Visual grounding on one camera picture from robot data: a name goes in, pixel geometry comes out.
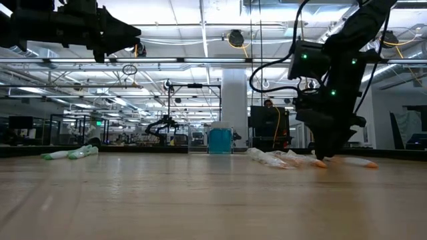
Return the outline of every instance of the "teal container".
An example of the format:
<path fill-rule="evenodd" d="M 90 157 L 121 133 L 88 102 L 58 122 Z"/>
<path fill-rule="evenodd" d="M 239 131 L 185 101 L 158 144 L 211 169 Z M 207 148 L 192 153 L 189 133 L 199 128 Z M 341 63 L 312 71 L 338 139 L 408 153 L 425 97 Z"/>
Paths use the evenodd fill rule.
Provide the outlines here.
<path fill-rule="evenodd" d="M 232 154 L 233 133 L 231 129 L 212 129 L 209 132 L 209 154 Z"/>

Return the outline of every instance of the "person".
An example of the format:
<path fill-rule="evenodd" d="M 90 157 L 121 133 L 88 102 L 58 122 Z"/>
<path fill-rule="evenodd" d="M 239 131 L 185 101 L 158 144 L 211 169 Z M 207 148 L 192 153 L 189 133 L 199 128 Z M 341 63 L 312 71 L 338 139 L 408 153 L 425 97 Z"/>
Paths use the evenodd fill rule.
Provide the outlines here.
<path fill-rule="evenodd" d="M 270 108 L 273 107 L 273 102 L 270 99 L 264 101 L 264 107 Z"/>

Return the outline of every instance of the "black equipment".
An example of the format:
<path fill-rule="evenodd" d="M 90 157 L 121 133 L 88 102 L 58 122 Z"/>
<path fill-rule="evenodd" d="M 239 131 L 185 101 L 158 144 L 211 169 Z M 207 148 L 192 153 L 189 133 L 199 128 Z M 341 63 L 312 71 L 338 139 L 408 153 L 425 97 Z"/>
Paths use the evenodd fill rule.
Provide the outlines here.
<path fill-rule="evenodd" d="M 10 129 L 32 129 L 33 117 L 9 116 Z"/>
<path fill-rule="evenodd" d="M 161 124 L 164 124 L 164 126 L 158 127 L 155 132 L 151 131 L 152 127 L 156 125 L 161 125 Z M 159 138 L 160 146 L 166 146 L 166 142 L 165 142 L 166 138 L 164 135 L 160 134 L 159 132 L 162 129 L 170 128 L 170 127 L 173 127 L 175 129 L 174 134 L 176 134 L 176 131 L 179 129 L 178 123 L 172 120 L 172 117 L 169 117 L 169 115 L 164 115 L 163 118 L 160 119 L 159 121 L 156 121 L 155 123 L 148 125 L 147 128 L 145 129 L 145 133 L 156 136 L 157 138 Z"/>
<path fill-rule="evenodd" d="M 296 19 L 308 1 L 304 0 L 300 5 Z M 356 108 L 356 112 L 353 110 L 356 99 L 362 97 L 359 88 L 366 64 L 378 64 L 381 58 L 373 49 L 364 53 L 359 50 L 376 38 L 384 22 L 386 22 L 384 33 L 386 32 L 390 9 L 396 2 L 397 0 L 371 0 L 360 4 L 359 10 L 347 19 L 343 29 L 330 36 L 324 44 L 296 41 L 298 25 L 295 23 L 289 54 L 283 59 L 257 68 L 250 78 L 252 89 L 260 93 L 280 89 L 293 89 L 298 92 L 298 97 L 294 98 L 296 119 L 303 121 L 312 131 L 318 159 L 334 156 L 355 133 L 350 129 L 351 126 L 364 127 L 366 124 L 365 118 L 356 115 L 360 106 Z M 281 63 L 292 54 L 288 79 L 302 77 L 316 79 L 319 88 L 301 90 L 296 87 L 278 87 L 259 90 L 253 86 L 253 78 L 259 70 Z"/>
<path fill-rule="evenodd" d="M 0 47 L 18 46 L 27 51 L 27 41 L 85 45 L 98 63 L 126 47 L 140 44 L 141 30 L 112 17 L 96 0 L 68 0 L 55 9 L 54 0 L 0 0 L 13 12 L 0 12 Z"/>
<path fill-rule="evenodd" d="M 289 111 L 283 107 L 251 106 L 249 127 L 253 129 L 253 147 L 272 147 L 274 144 L 277 148 L 283 148 L 285 142 L 290 144 Z"/>

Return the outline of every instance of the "ceiling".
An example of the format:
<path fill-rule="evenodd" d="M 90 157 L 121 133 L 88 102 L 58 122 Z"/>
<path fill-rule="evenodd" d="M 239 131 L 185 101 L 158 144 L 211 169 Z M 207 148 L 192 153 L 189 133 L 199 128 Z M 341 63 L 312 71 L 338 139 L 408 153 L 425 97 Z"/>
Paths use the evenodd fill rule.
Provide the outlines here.
<path fill-rule="evenodd" d="M 107 10 L 117 19 L 128 24 L 135 25 L 142 31 L 141 41 L 147 49 L 148 57 L 231 57 L 231 58 L 280 58 L 287 54 L 291 45 L 294 17 L 296 15 L 295 4 L 281 4 L 280 1 L 263 0 L 261 1 L 261 14 L 259 11 L 258 0 L 252 2 L 252 17 L 250 14 L 249 0 L 99 0 L 99 5 L 104 5 Z M 313 4 L 307 5 L 302 13 L 302 21 L 304 28 L 299 24 L 298 35 L 304 34 L 304 39 L 309 41 L 319 41 L 328 32 L 334 29 L 337 25 L 341 25 L 340 19 L 348 17 L 354 9 L 353 1 L 326 1 L 313 0 Z M 205 31 L 201 24 L 202 18 L 205 21 Z M 427 7 L 417 5 L 410 9 L 396 8 L 392 10 L 388 29 L 392 30 L 401 43 L 406 43 L 399 46 L 400 50 L 408 53 L 412 48 L 421 44 L 427 34 L 427 27 L 424 23 L 427 22 Z M 232 29 L 239 29 L 246 39 L 245 45 L 247 48 L 236 49 L 230 46 L 227 41 L 227 34 Z M 250 35 L 254 35 L 253 44 L 250 45 Z M 70 48 L 63 48 L 60 44 L 55 43 L 39 43 L 30 42 L 29 49 L 34 52 L 40 52 L 42 49 L 50 50 L 54 57 L 60 58 L 92 58 L 92 52 L 88 51 L 83 46 L 72 45 Z M 11 51 L 10 49 L 0 49 L 0 57 L 23 57 L 23 53 L 19 51 Z M 396 49 L 383 50 L 383 56 L 387 58 L 398 59 Z M 125 50 L 114 53 L 110 57 L 126 57 L 130 58 L 133 55 Z M 55 69 L 51 70 L 46 66 L 36 64 L 8 64 L 9 68 L 14 71 L 24 72 L 27 78 L 21 77 L 19 80 L 28 85 L 42 85 L 48 83 L 49 72 L 51 80 L 54 79 L 57 85 L 72 85 L 81 83 L 83 85 L 118 85 L 123 88 L 103 89 L 99 88 L 102 93 L 107 93 L 114 98 L 119 96 L 140 96 L 140 99 L 123 97 L 123 100 L 128 106 L 121 108 L 116 107 L 117 103 L 108 103 L 106 98 L 88 99 L 72 99 L 72 98 L 57 98 L 65 101 L 65 105 L 69 103 L 84 103 L 92 105 L 94 109 L 117 109 L 117 110 L 132 110 L 129 106 L 134 106 L 136 109 L 143 110 L 163 110 L 167 99 L 154 99 L 150 96 L 162 96 L 165 94 L 163 84 L 169 79 L 174 84 L 186 83 L 204 83 L 212 85 L 220 85 L 222 79 L 222 69 L 228 67 L 244 68 L 247 76 L 252 73 L 250 65 L 231 65 L 225 63 L 203 64 L 203 63 L 144 63 L 135 64 L 138 72 L 134 76 L 126 77 L 122 73 L 124 64 L 55 64 Z M 77 71 L 76 69 L 90 69 L 87 71 Z M 287 66 L 281 65 L 271 67 L 264 70 L 262 78 L 264 84 L 270 88 L 286 85 L 297 85 L 298 82 L 287 80 Z M 407 79 L 408 83 L 400 84 L 385 90 L 381 90 L 384 86 L 393 85 L 395 82 L 402 81 L 402 78 Z M 140 87 L 130 89 L 135 81 Z M 415 81 L 412 74 L 399 73 L 395 77 L 382 79 L 375 83 L 372 87 L 379 91 L 405 91 L 414 94 L 427 94 L 427 89 L 424 87 L 414 87 L 412 81 Z M 70 88 L 54 88 L 47 89 L 51 95 L 97 95 L 96 89 L 82 89 L 76 91 Z M 22 89 L 14 89 L 14 95 L 34 95 L 34 92 L 23 91 Z M 198 96 L 194 98 L 183 98 L 181 103 L 172 103 L 174 107 L 185 106 L 207 106 L 212 107 L 219 105 L 218 98 L 215 97 L 213 90 L 203 89 L 181 89 L 177 95 Z M 268 96 L 276 96 L 273 99 L 276 105 L 285 105 L 283 98 L 293 97 L 295 93 L 289 90 L 270 93 Z M 252 92 L 248 92 L 248 104 L 252 101 L 250 97 Z M 261 104 L 261 96 L 255 94 L 254 103 Z M 84 109 L 73 105 L 73 109 Z M 183 111 L 182 108 L 177 108 L 176 111 Z"/>

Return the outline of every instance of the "table surface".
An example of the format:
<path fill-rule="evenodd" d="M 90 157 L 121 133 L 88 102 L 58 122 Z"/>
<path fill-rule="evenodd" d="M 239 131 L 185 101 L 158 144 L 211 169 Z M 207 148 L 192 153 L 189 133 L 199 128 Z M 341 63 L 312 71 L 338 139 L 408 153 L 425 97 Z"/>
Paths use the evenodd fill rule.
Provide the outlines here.
<path fill-rule="evenodd" d="M 0 159 L 0 239 L 425 239 L 427 163 L 279 170 L 246 155 Z"/>

